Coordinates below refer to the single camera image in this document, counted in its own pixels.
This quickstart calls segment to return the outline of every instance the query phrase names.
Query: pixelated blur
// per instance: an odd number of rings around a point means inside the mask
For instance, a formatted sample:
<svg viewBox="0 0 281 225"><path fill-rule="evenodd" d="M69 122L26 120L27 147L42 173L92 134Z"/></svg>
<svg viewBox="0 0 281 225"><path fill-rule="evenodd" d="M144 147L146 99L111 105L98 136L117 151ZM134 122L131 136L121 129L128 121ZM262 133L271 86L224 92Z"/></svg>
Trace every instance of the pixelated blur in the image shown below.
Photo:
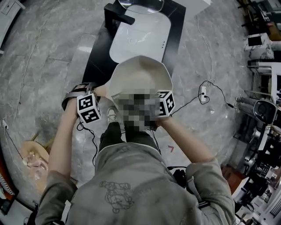
<svg viewBox="0 0 281 225"><path fill-rule="evenodd" d="M154 126L159 113L160 98L155 89L126 89L112 96L123 121L134 131Z"/></svg>

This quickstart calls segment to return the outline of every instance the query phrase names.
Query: black and white marker cube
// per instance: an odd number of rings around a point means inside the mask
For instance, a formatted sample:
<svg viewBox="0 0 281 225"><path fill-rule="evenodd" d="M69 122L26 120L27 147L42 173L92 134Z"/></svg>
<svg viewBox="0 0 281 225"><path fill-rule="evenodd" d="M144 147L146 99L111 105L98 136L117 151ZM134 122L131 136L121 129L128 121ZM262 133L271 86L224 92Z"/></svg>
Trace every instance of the black and white marker cube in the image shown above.
<svg viewBox="0 0 281 225"><path fill-rule="evenodd" d="M101 119L101 110L94 94L77 97L77 112L86 128L92 122Z"/></svg>
<svg viewBox="0 0 281 225"><path fill-rule="evenodd" d="M160 98L160 109L157 117L167 117L175 108L173 92L167 90L159 90L157 93Z"/></svg>

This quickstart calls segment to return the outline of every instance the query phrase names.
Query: leg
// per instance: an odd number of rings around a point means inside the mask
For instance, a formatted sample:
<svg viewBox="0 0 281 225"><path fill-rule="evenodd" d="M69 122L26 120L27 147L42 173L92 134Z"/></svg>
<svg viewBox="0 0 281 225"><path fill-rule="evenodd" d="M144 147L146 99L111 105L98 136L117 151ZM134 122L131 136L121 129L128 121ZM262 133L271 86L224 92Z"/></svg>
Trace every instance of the leg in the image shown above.
<svg viewBox="0 0 281 225"><path fill-rule="evenodd" d="M33 136L33 138L31 139L31 141L34 141L38 135L39 135L39 131L36 132L36 134Z"/></svg>
<svg viewBox="0 0 281 225"><path fill-rule="evenodd" d="M154 143L154 140L152 139L152 137L149 136L148 133L146 133L145 131L134 131L134 128L129 127L126 122L124 124L127 142L148 145L158 150L156 144Z"/></svg>
<svg viewBox="0 0 281 225"><path fill-rule="evenodd" d="M241 102L241 103L245 103L251 106L254 106L255 103L258 101L257 99L253 99L253 98L244 98L244 97L237 97L236 98L237 102Z"/></svg>
<svg viewBox="0 0 281 225"><path fill-rule="evenodd" d="M116 111L117 109L112 106L109 107L107 110L107 120L108 120L108 127L106 131L101 135L101 143L99 151L101 151L103 148L123 143L121 139L121 129L120 125L116 118Z"/></svg>
<svg viewBox="0 0 281 225"><path fill-rule="evenodd" d="M251 105L242 105L240 103L237 103L235 106L236 106L237 109L243 111L244 113L249 114L249 116L255 117L254 116L254 112L253 112L253 110L254 110L253 106L251 106Z"/></svg>
<svg viewBox="0 0 281 225"><path fill-rule="evenodd" d="M121 139L121 130L118 122L112 122L108 125L106 131L101 135L99 151L107 146L123 143Z"/></svg>

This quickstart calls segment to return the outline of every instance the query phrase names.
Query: printed graphic on jacket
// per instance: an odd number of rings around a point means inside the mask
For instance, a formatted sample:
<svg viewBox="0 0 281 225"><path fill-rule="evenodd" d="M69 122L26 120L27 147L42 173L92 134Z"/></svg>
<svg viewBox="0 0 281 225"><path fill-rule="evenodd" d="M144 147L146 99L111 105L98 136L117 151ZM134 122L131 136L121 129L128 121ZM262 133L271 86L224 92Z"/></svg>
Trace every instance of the printed graphic on jacket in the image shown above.
<svg viewBox="0 0 281 225"><path fill-rule="evenodd" d="M111 204L114 213L119 213L120 209L129 209L134 204L130 184L102 181L100 187L107 189L104 199Z"/></svg>

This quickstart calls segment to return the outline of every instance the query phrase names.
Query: sleeve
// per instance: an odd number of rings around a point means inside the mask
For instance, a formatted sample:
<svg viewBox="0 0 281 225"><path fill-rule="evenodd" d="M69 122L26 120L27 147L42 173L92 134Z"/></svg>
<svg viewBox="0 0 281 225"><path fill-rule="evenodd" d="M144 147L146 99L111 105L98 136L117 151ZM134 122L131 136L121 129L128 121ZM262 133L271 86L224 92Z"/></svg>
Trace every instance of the sleeve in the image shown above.
<svg viewBox="0 0 281 225"><path fill-rule="evenodd" d="M186 179L193 180L202 201L210 203L209 207L202 209L206 216L202 221L207 221L207 224L235 224L234 201L217 159L190 164L186 168Z"/></svg>
<svg viewBox="0 0 281 225"><path fill-rule="evenodd" d="M36 225L48 225L60 220L65 202L71 201L77 187L69 179L56 171L50 171L47 186L42 194L39 210L35 218Z"/></svg>

